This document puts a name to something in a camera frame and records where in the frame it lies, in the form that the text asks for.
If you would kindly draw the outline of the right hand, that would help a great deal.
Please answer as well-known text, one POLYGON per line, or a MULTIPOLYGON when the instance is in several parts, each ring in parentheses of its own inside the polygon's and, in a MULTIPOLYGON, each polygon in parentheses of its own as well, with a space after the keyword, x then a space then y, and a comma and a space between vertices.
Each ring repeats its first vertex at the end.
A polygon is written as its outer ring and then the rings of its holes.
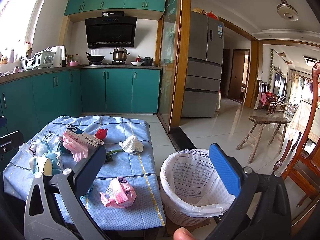
POLYGON ((180 227, 174 232, 173 240, 196 240, 196 238, 186 228, 180 227))

